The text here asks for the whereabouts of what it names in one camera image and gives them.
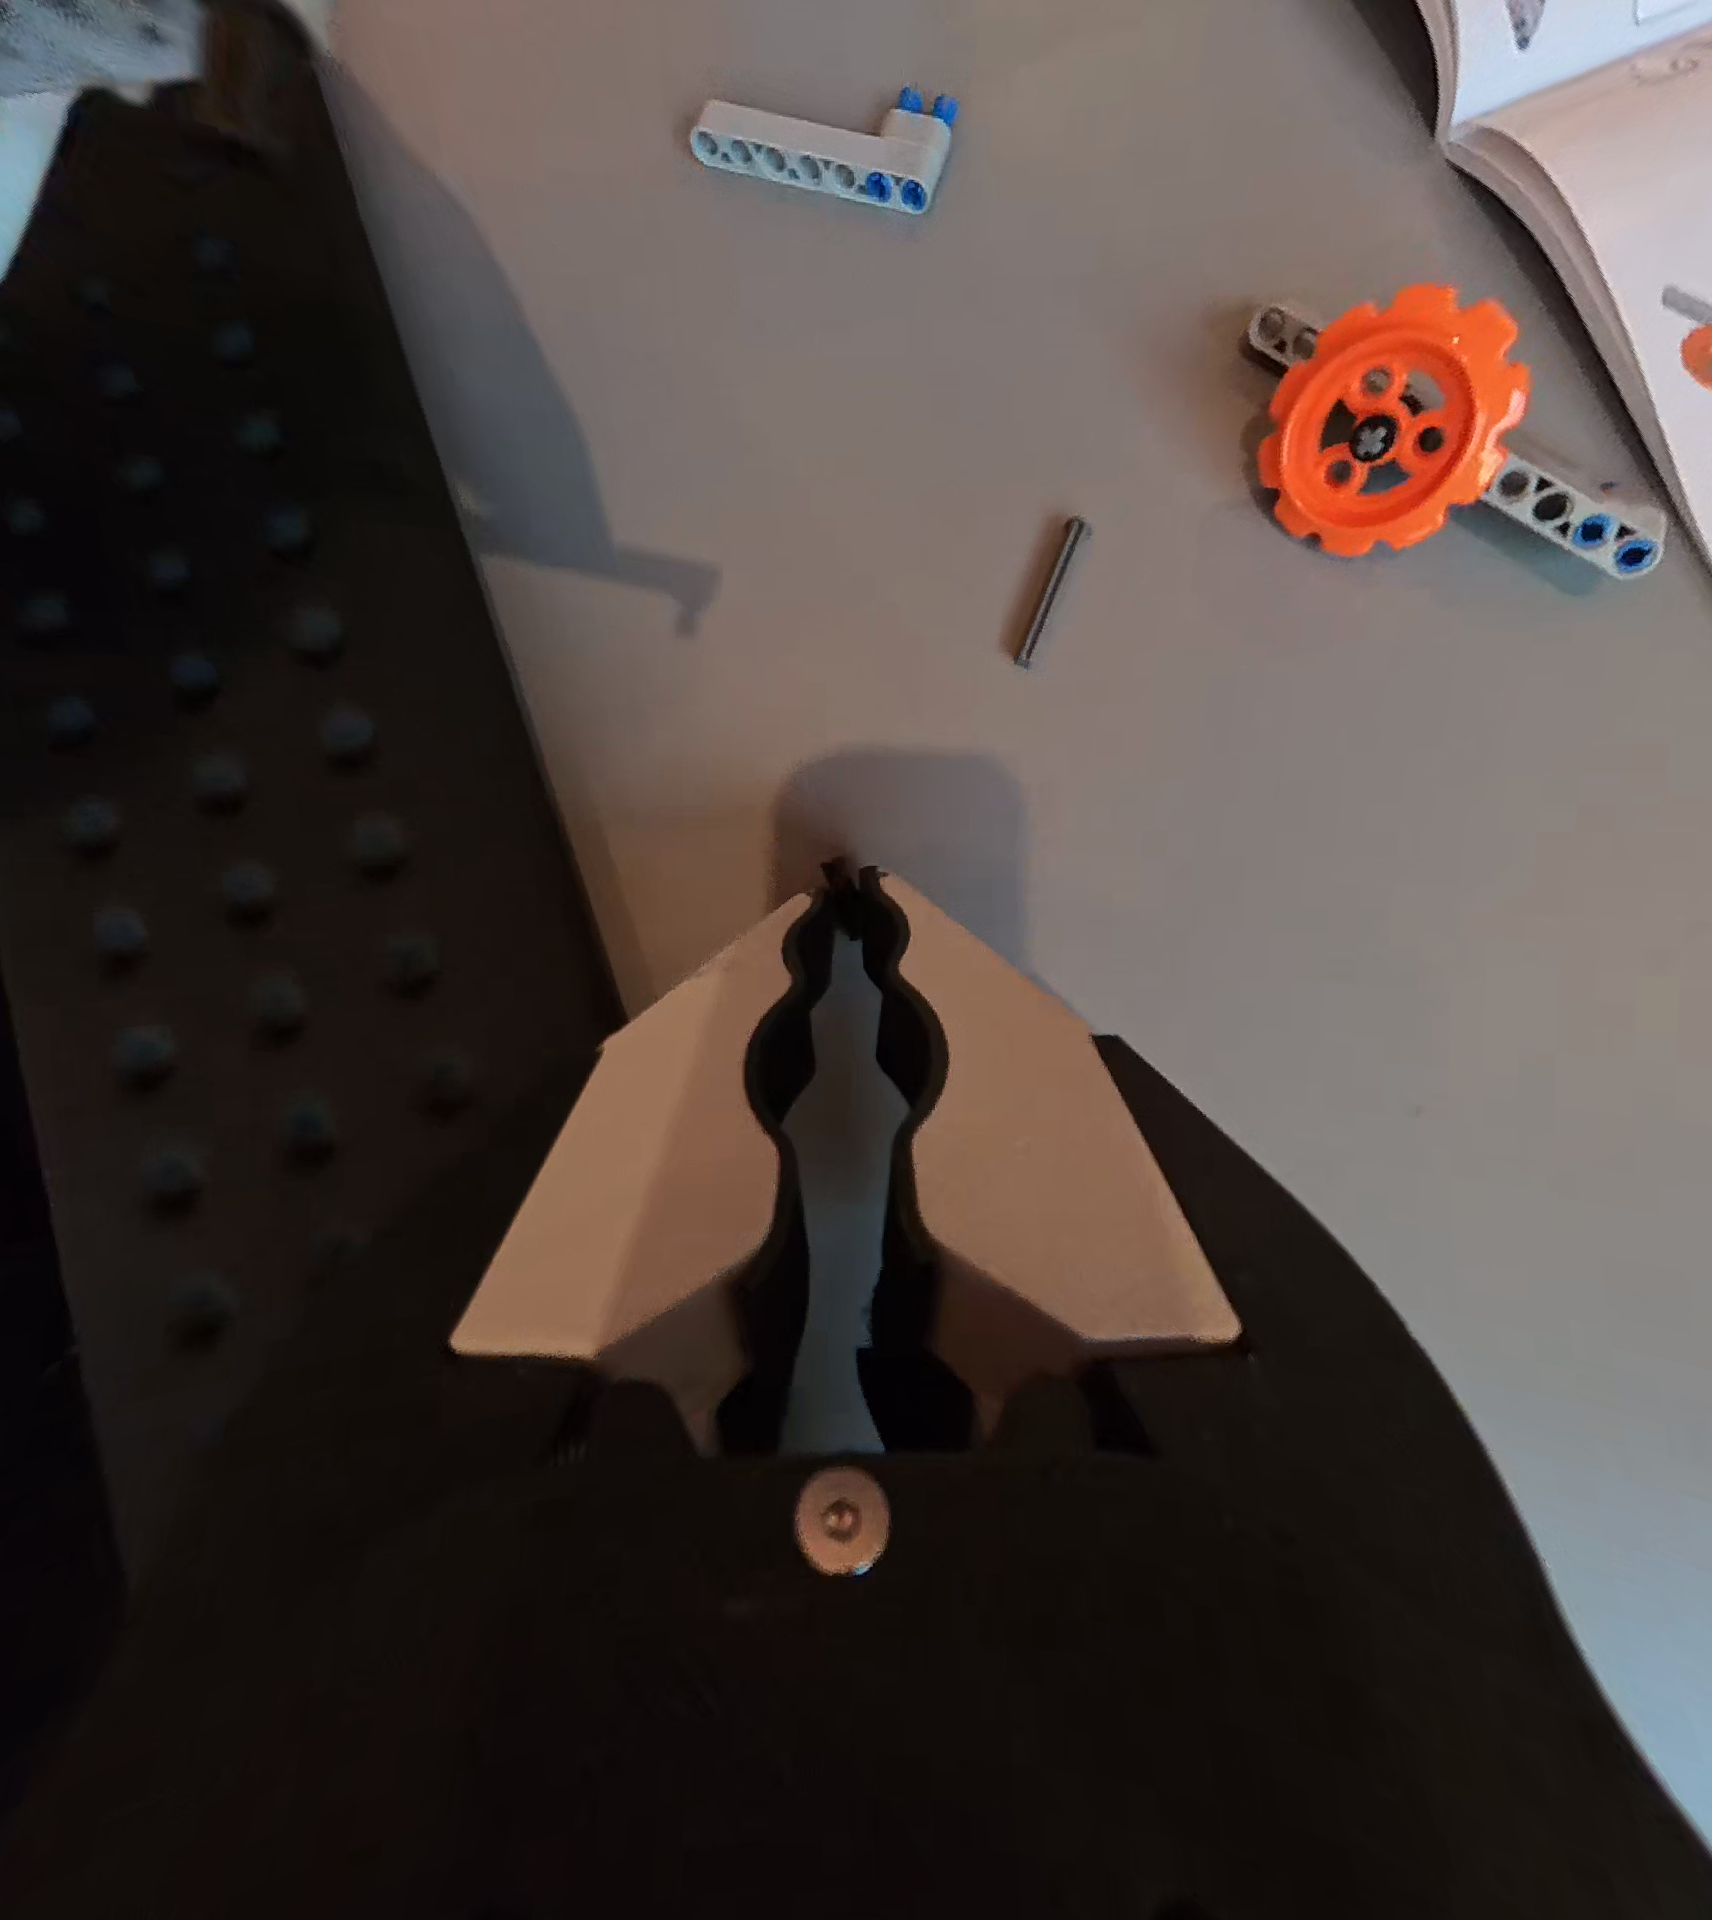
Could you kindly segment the grey desk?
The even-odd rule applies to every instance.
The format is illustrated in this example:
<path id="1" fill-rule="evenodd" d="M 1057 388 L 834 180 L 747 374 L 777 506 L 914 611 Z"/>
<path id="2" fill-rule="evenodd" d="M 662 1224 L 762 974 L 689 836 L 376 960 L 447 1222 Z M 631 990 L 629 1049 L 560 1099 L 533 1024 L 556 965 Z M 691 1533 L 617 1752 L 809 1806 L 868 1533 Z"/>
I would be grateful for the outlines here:
<path id="1" fill-rule="evenodd" d="M 838 848 L 1143 1055 L 1466 1404 L 1712 1843 L 1712 579 L 1501 516 L 1361 566 L 1250 473 L 1253 303 L 1522 326 L 1418 4 L 339 4 L 364 221 L 625 997 Z M 711 100 L 958 97 L 922 215 L 702 165 Z M 1091 535 L 1013 662 L 1069 516 Z"/>

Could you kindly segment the light grey long holed beam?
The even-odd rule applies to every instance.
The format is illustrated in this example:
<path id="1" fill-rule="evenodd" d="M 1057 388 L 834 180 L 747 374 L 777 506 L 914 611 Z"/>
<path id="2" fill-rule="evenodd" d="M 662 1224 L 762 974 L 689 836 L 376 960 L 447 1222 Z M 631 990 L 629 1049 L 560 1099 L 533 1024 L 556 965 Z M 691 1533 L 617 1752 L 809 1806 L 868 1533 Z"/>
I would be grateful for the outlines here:
<path id="1" fill-rule="evenodd" d="M 1312 317 L 1292 302 L 1268 300 L 1250 313 L 1247 350 L 1276 374 L 1279 383 L 1282 371 L 1311 355 L 1325 323 L 1330 320 Z M 1525 418 L 1507 438 L 1493 486 L 1444 526 L 1473 507 L 1489 510 L 1612 579 L 1653 574 L 1668 539 L 1664 512 L 1615 481 L 1581 473 L 1572 461 L 1534 444 L 1522 427 Z"/>

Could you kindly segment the black axle rod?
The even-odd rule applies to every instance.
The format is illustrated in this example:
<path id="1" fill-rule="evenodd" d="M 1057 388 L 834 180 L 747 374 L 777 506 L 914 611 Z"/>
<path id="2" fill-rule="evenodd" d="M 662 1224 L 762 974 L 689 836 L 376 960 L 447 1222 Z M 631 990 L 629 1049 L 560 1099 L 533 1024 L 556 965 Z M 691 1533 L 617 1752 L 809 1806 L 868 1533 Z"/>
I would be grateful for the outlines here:
<path id="1" fill-rule="evenodd" d="M 1084 516 L 1073 514 L 1064 517 L 1061 535 L 1051 552 L 1047 571 L 1040 576 L 1029 611 L 1024 613 L 1016 633 L 1016 641 L 1013 644 L 1013 663 L 1016 667 L 1030 669 L 1037 663 L 1043 638 L 1048 632 L 1054 611 L 1058 609 L 1062 591 L 1080 552 L 1089 541 L 1089 535 L 1091 523 Z"/>

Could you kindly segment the open instruction booklet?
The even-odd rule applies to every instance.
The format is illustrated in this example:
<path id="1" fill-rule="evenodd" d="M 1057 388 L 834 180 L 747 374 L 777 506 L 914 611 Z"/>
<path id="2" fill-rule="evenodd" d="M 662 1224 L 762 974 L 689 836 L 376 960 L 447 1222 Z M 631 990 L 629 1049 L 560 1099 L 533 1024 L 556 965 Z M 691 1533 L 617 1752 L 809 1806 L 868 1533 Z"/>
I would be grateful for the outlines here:
<path id="1" fill-rule="evenodd" d="M 1423 1 L 1444 156 L 1557 268 L 1712 570 L 1712 1 Z"/>

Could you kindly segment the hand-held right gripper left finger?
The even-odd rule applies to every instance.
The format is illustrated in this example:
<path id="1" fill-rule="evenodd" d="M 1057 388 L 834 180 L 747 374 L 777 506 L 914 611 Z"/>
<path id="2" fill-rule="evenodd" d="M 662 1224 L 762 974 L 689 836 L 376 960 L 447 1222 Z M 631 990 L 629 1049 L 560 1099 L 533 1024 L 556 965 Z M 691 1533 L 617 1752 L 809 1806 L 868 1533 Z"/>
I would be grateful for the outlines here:
<path id="1" fill-rule="evenodd" d="M 696 1449 L 775 1449 L 811 1302 L 787 1119 L 815 1006 L 803 891 L 613 1034 L 451 1352 L 645 1384 Z"/>

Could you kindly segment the white L-shaped holed beam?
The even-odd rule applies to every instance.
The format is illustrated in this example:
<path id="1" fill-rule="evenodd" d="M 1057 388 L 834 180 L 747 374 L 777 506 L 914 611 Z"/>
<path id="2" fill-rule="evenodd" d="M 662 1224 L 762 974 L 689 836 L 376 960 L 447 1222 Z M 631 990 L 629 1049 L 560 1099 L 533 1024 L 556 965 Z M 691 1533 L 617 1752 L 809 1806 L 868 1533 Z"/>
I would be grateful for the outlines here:
<path id="1" fill-rule="evenodd" d="M 853 130 L 711 100 L 686 144 L 712 172 L 920 217 L 938 195 L 956 130 L 932 118 L 932 104 L 925 111 L 894 104 L 876 130 Z"/>

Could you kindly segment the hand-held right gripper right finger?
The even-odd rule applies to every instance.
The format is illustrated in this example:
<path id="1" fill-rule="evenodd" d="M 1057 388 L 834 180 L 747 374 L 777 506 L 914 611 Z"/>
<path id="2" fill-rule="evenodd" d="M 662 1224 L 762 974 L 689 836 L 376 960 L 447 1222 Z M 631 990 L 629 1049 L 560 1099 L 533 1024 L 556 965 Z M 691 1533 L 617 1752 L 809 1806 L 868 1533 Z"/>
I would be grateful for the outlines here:
<path id="1" fill-rule="evenodd" d="M 1243 1319 L 1089 1022 L 874 877 L 874 1055 L 909 1110 L 874 1284 L 874 1424 L 968 1443 L 1034 1380 L 1231 1352 Z"/>

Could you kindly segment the orange gear wheel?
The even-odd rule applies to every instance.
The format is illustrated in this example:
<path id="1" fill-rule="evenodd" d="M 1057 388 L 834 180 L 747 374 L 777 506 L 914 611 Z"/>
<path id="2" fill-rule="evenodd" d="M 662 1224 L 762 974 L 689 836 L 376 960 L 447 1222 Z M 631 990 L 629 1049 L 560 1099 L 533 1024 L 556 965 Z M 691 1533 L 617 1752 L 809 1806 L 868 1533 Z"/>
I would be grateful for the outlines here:
<path id="1" fill-rule="evenodd" d="M 1411 284 L 1319 327 L 1282 371 L 1254 455 L 1276 523 L 1340 559 L 1406 552 L 1505 467 L 1532 375 L 1497 300 Z"/>

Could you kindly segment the black studded panel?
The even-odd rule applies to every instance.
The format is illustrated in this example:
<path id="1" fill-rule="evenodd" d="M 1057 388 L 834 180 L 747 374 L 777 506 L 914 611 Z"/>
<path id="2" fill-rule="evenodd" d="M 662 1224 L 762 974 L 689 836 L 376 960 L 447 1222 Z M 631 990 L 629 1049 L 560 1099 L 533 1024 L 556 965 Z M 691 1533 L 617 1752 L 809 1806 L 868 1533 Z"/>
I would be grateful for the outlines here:
<path id="1" fill-rule="evenodd" d="M 326 80 L 68 111 L 0 285 L 0 958 L 124 1566 L 419 1284 L 614 1030 Z"/>

